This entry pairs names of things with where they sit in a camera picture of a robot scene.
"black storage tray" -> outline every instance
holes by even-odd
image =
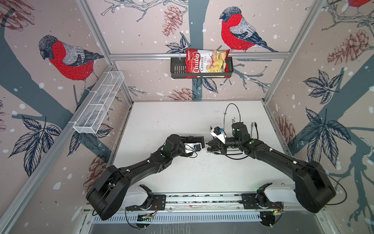
[[[178,57],[172,57],[170,72],[171,77],[174,79],[184,79],[188,76],[197,76],[198,78],[201,78],[203,76],[205,76],[205,78],[220,78],[213,76],[231,77],[234,71],[232,57],[227,57],[226,66],[228,66],[229,72],[186,73],[186,57],[181,57],[181,60],[179,60]]]

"red and white snack bag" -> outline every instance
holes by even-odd
[[[229,50],[207,51],[187,48],[186,73],[229,72],[229,68],[226,66],[226,59],[228,55]],[[203,77],[229,78],[229,76]],[[186,78],[197,78],[197,76],[188,76]]]

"white mesh basket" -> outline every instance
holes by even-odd
[[[97,133],[124,80],[122,72],[108,72],[89,104],[74,124],[78,133]]]

